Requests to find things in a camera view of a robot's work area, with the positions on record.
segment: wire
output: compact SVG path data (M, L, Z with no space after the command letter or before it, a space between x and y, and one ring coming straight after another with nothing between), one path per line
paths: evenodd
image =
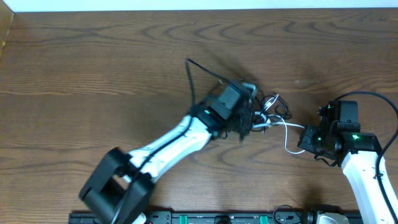
M289 208L291 208L291 209L293 210L293 212L296 214L296 216L298 216L298 218L300 219L299 222L293 223L293 224L299 224L299 223L301 223L301 219L302 219L302 218L301 218L301 215L299 215L299 213L297 213L296 210L295 210L293 207L291 207L290 205L279 205L279 206L274 210L274 212L272 212L272 219L273 219L276 223L281 224L279 221L276 220L276 218L275 218L275 213L276 213L276 211L277 211L278 209L280 209L280 208L282 208L282 207L289 207Z
M186 66L188 66L188 62L190 62L190 63L196 65L197 67L199 67L199 68L202 69L203 71L209 73L210 75L213 75L214 77L219 78L220 80L224 80L224 81L226 81L226 82L228 82L228 83L231 82L231 80L229 80L229 79L223 77L222 75L219 75L219 74L217 74L217 73L215 73L215 72L210 71L209 69L207 69L207 68L205 68L205 67L199 65L199 63L197 63L196 61L194 61L194 60L192 60L192 59L190 59L190 58L187 58L187 59L186 59L186 61L185 61L185 65L186 65Z
M264 119L264 121L265 121L265 120L268 120L267 116L266 116L265 114L259 112L259 111L255 111L254 114L255 114L255 115L261 116L261 117Z
M324 158L319 158L320 157L320 155L315 155L313 158L316 160L316 161L323 161L326 165L328 165L328 166L330 166L330 167L335 167L336 165L337 165L337 161L335 161L335 162L333 162L332 164L330 164L326 159L324 159Z
M270 98L265 104L264 104L264 110L267 111L275 102L276 100L278 100L279 94L276 94L276 96L274 96L274 101L269 105L269 102L273 99Z
M282 122L273 122L273 123L256 124L256 125L254 125L253 127L254 127L254 128L260 128L260 127L264 127L264 126L270 126L270 125L273 125L273 124L283 124L283 125L285 125L285 150L286 150L287 152L291 153L291 154L300 154L300 153L305 152L305 150L302 150L302 151L300 151L300 152L292 152L292 151L290 151L290 150L287 149L287 126L289 125L289 126L295 126L295 127L299 127L299 128L304 128L303 126L301 126L301 125L299 125L299 124L286 123L285 120L284 120L281 116L276 115L276 114L270 114L270 115L268 115L268 116L277 117L277 118L279 118Z
M344 95L341 95L341 96L337 97L335 100L340 100L341 98L346 97L346 96L350 96L350 95L372 95L372 96L376 96L376 97L382 98L383 100L385 100L387 103L390 104L392 109L394 109L394 111L396 112L396 115L397 115L397 120L398 120L398 109L397 109L397 107L394 105L394 103L390 99L388 99L387 97L385 97L385 96L383 96L381 94L378 94L378 93L374 93L374 92L370 92L370 91L354 91L354 92L350 92L350 93L346 93ZM394 209L393 209L393 207L392 207L392 205L390 203L390 200L388 199L386 190L385 190L385 188L383 186L383 183L382 183L382 180L381 180L381 175L382 174L380 173L380 162L381 162L381 159L382 159L384 153L386 153L387 149L390 147L390 145L396 139L397 136L398 136L398 124L397 124L397 129L396 129L395 133L392 135L390 140L384 146L384 148L383 148L382 152L380 153L380 155L377 157L377 159L376 159L376 167L375 167L376 179L377 179L377 182L379 183L380 191L381 191L381 193L382 193L382 195L384 197L384 200L386 201L386 205L387 205L387 207L388 207L388 209L389 209L389 211L391 213L391 216L394 219L395 223L398 223L398 218L397 218L397 215L396 215L396 213L395 213L395 211L394 211Z
M278 108L280 108L281 106L283 106L283 108L285 108L285 113L283 113L283 114L281 112L279 112L279 110L278 110ZM275 114L281 116L285 120L292 118L292 115L289 114L289 107L287 105L284 105L283 103L277 105L274 108L274 111L275 111Z

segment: black cable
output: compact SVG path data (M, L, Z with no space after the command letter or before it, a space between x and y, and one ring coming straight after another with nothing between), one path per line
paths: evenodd
M280 111L278 111L278 108L282 107L285 109L285 113L281 113ZM275 114L279 115L280 117L282 117L284 120L288 120L292 118L292 115L289 114L289 107L287 105L284 105L282 102L280 102L279 105L277 105L274 108Z
M195 109L195 102L196 102L196 99L195 99L196 96L195 96L195 87L194 87L194 85L193 85L193 79L192 79L191 71L190 71L190 68L189 68L189 63L192 63L192 64L196 65L197 67L199 67L199 68L202 69L203 71L209 73L210 75L213 75L214 77L219 78L220 80L224 80L224 81L226 81L226 82L228 82L228 83L230 82L229 79L227 79L227 78L225 78L225 77L223 77L223 76L221 76L221 75L219 75L219 74L217 74L217 73L215 73L215 72L212 72L212 71L208 70L207 68L205 68L205 67L199 65L197 62L195 62L194 60L192 60L192 59L190 59L190 58L187 58L187 59L185 60L185 69L186 69L186 71L187 71L187 77L188 77L188 80L189 80L189 84L190 84L190 88L191 88L191 96L192 96L192 108L191 108L191 112L190 112L191 117L190 117L190 120L189 120L189 122L188 122L188 125L187 125L187 127L186 127L179 135L175 136L173 139L169 140L167 143L161 145L159 148L157 148L156 150L154 150L153 152L151 152L151 153L145 158L145 160L142 162L142 164L135 170L136 174L133 176L130 185L132 185L132 184L134 183L134 181L140 176L142 168L143 168L143 167L144 167L144 166L145 166L145 165L146 165L146 164L159 152L159 151L161 151L163 148L165 148L166 146L168 146L169 144L171 144L172 142L174 142L175 140L177 140L178 138L180 138L181 136L183 136L183 135L190 129L190 127L191 127L192 118L193 118L194 116L196 116L196 111L194 111L194 109ZM126 198L127 198L127 197L125 196L125 197L123 197L122 200L120 201L119 207L118 207L118 209L117 209L116 212L115 212L115 215L114 215L114 217L113 217L113 219L112 219L111 224L115 224L116 221L118 221L118 215L119 215L119 213L120 213L121 208L123 207L123 204L124 204L124 201L126 200Z
M195 99L195 98L196 98L196 96L195 96L195 87L193 86L193 80L192 80L192 76L191 76L191 71L190 71L190 69L189 69L189 62L194 63L195 65L196 65L197 63L194 62L193 60L189 59L189 58L186 59L186 61L185 61L185 69L186 69L186 71L187 71L187 77L188 77L189 84L190 84L190 88L191 88L192 109L193 109L193 108L195 107L195 102L196 102L196 99ZM145 158L145 160L142 162L142 164L135 170L136 174L133 176L130 185L132 185L132 184L134 183L134 181L136 181L137 178L140 176L142 168L143 168L143 167L144 167L144 166L145 166L145 165L146 165L146 164L147 164L147 163L160 151L160 150L162 150L164 147L168 146L169 144L171 144L172 142L174 142L175 140L177 140L178 138L180 138L181 136L183 136L183 135L189 130L189 128L191 127L191 124L192 124L192 116L190 117L190 120L189 120L189 122L188 122L187 127L186 127L179 135L175 136L174 138L172 138L171 140L169 140L167 143L161 145L159 148L157 148L156 150L154 150L153 152L151 152L151 153ZM115 214L114 214L114 216L113 216L113 219L112 219L111 224L115 224L116 221L118 221L118 216L119 216L120 210L121 210L121 208L123 207L124 201L126 200L126 198L127 198L127 195L125 195L125 196L122 198L122 200L120 201L119 207L118 207L118 209L116 210L116 212L115 212Z
M275 97L275 96L273 96L273 95L263 96L261 98L261 100L259 100L258 97L255 97L255 100L256 100L257 104L259 105L260 114L254 116L252 125L267 123L269 113L267 111L265 111L265 109L264 109L265 100L266 100L267 97ZM264 120L264 118L261 116L263 114L266 116L267 119ZM251 128L251 131L253 131L253 132L263 132L264 133L266 131L266 129L267 129L267 127L264 126L264 127L261 127L261 129Z
M225 130L225 137L218 137L218 139L225 140L225 139L228 139L228 137L229 137L229 131Z
M220 80L224 80L224 81L226 81L226 82L228 82L228 83L230 82L229 79L227 79L227 78L223 77L222 75L219 75L219 74L217 74L217 73L215 73L215 72L210 71L209 69L207 69L207 68L205 68L205 67L199 65L196 61L194 61L194 60L192 60L192 59L190 59L190 58L187 58L187 60L185 61L185 65L186 65L186 66L188 65L188 62L190 62L190 63L196 65L197 67L199 67L199 68L202 69L203 71L209 73L210 75L213 75L214 77L219 78Z
M381 94L378 94L378 93L373 93L373 92L370 92L370 91L354 91L354 92L351 92L351 93L346 93L344 95L341 95L341 96L337 97L335 100L340 100L341 98L346 97L346 96L350 96L350 95L372 95L372 96L377 96L377 97L382 98L383 100L385 100L387 103L390 104L392 109L394 109L394 111L397 114L397 120L398 120L398 109L397 109L397 107L394 105L394 103L390 99L388 99L387 97L385 97L385 96L383 96ZM380 153L380 155L376 159L376 179L377 179L377 182L379 183L380 191L383 194L384 200L386 201L387 207L390 210L391 216L394 219L395 223L398 223L398 218L397 218L397 215L395 214L395 211L394 211L394 209L393 209L393 207L392 207L392 205L390 203L390 200L388 199L386 190L385 190L385 188L383 186L383 183L381 181L381 175L382 174L380 173L380 162L381 162L381 159L382 159L384 153L386 153L388 147L392 144L392 142L395 140L395 138L397 136L398 136L398 124L397 124L397 129L396 129L395 133L392 135L392 137L387 142L387 144L384 146L382 152Z
M293 223L293 224L299 224L299 223L302 222L301 215L299 215L293 207L291 207L290 205L279 205L279 206L274 210L274 212L272 212L272 219L275 221L275 223L281 224L281 222L279 222L279 221L276 220L276 218L275 218L275 213L276 213L276 211L277 211L278 209L280 209L280 208L282 208L282 207L289 207L289 208L291 208L291 209L293 210L293 212L296 214L296 216L298 216L298 218L300 219L299 222Z
M330 167L335 167L337 165L337 161L333 162L332 164L328 163L328 161L324 158L319 158L319 155L315 155L313 157L316 161L323 161L326 165Z

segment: wood grain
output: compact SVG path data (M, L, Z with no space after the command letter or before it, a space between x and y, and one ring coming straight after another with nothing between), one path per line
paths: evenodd
M66 223L115 146L143 146L190 106L183 61L243 77L288 102L292 122L353 90L398 103L398 9L20 13L0 63L0 221ZM198 97L215 79L193 69ZM359 103L385 144L388 105ZM287 203L358 209L339 168L283 149L283 128L211 142L166 173L150 204L174 210L270 210ZM289 148L299 130L290 129ZM387 169L398 187L397 143Z

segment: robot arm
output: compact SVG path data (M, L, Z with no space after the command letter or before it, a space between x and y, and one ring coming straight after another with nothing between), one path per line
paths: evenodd
M185 156L204 148L223 131L249 134L254 116L256 87L230 81L222 94L201 102L180 124L158 140L124 154L109 151L80 191L80 199L101 223L143 224L150 196L158 179ZM122 188L114 179L129 183Z
M355 101L331 101L319 112L320 125L307 126L298 147L311 152L316 160L342 167L353 189L363 222L394 223L376 179L376 159L382 147L374 134L361 133L358 104ZM333 160L329 164L324 158ZM380 163L381 180L387 197L398 212L397 197L388 179L385 160Z
M356 202L364 223L394 223L391 213L384 201L378 182L375 178L375 163L377 154L369 151L349 153L344 158L341 167L353 188ZM398 200L387 176L385 160L380 163L382 182L389 201L398 212Z

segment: black bracket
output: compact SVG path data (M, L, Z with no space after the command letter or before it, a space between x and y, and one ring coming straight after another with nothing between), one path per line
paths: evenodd
M131 224L148 204L155 187L150 181L152 177L149 174L136 175L130 158L118 148L110 150L80 190L80 199L101 223L115 220L115 223ZM124 189L114 179L115 175L137 178Z
M382 148L377 137L361 133L356 101L330 101L320 108L322 117L318 126L308 125L300 135L297 146L315 155L330 167L341 166L347 153L371 151L380 154Z

